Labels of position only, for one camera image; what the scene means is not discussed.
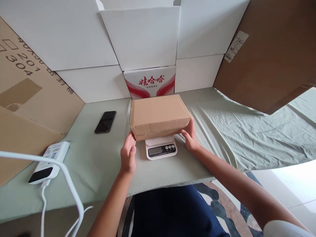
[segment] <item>brown cardboard box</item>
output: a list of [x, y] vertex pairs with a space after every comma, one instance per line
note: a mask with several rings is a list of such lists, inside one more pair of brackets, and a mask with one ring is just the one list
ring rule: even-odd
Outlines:
[[316, 85], [314, 0], [250, 0], [239, 31], [249, 36], [213, 85], [228, 98], [272, 114]]
[[132, 101], [130, 128], [137, 141], [180, 133], [191, 115], [181, 97], [168, 95]]
[[[0, 18], [0, 150], [42, 155], [84, 102]], [[0, 157], [0, 186], [30, 161]]]

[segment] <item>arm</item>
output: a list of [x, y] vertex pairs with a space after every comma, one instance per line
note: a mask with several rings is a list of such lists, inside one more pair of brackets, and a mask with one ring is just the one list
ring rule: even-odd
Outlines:
[[136, 169], [136, 140], [130, 132], [121, 149], [121, 169], [95, 219], [88, 237], [116, 236], [126, 195]]
[[185, 138], [187, 149], [208, 168], [232, 195], [248, 208], [262, 230], [269, 221], [281, 220], [308, 231], [263, 187], [203, 148], [197, 141], [193, 118], [191, 118], [186, 130], [182, 130], [181, 133]]

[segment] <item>patterned rug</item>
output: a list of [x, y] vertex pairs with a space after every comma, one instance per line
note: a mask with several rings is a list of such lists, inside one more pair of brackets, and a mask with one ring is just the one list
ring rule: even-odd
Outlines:
[[[249, 178], [259, 181], [251, 172], [245, 173]], [[224, 230], [232, 237], [259, 237], [263, 236], [258, 223], [249, 210], [240, 202], [232, 200], [214, 183], [204, 182], [194, 184], [209, 207], [215, 213]], [[130, 237], [133, 229], [134, 199], [126, 198], [118, 226], [117, 237]]]

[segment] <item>printed square checkbox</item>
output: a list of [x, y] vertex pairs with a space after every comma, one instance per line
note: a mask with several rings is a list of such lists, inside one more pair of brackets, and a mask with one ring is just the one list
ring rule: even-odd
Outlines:
[[12, 50], [19, 49], [10, 39], [3, 39], [2, 41]]

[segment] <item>cardboard panel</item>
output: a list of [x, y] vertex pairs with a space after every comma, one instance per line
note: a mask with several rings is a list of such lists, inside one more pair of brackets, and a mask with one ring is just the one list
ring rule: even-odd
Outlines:
[[224, 54], [249, 0], [181, 0], [177, 59]]
[[104, 10], [126, 10], [154, 7], [172, 7], [173, 0], [101, 0]]
[[132, 99], [173, 94], [175, 66], [125, 71], [124, 78]]
[[177, 59], [175, 93], [212, 87], [223, 54]]
[[[0, 150], [39, 155], [62, 135], [0, 107]], [[0, 157], [0, 186], [31, 161]]]
[[53, 71], [118, 65], [94, 0], [4, 0], [0, 16]]
[[272, 114], [314, 86], [315, 15], [312, 0], [251, 0], [237, 29], [249, 37], [230, 63], [223, 60], [214, 87]]
[[[0, 150], [42, 155], [84, 102], [0, 18]], [[0, 158], [0, 185], [30, 161]]]
[[0, 106], [65, 134], [84, 102], [1, 18], [0, 32]]
[[132, 101], [130, 127], [136, 140], [141, 141], [177, 134], [190, 118], [179, 95], [139, 99]]
[[123, 71], [175, 65], [180, 7], [100, 11]]
[[57, 73], [85, 103], [130, 97], [119, 66], [73, 69]]

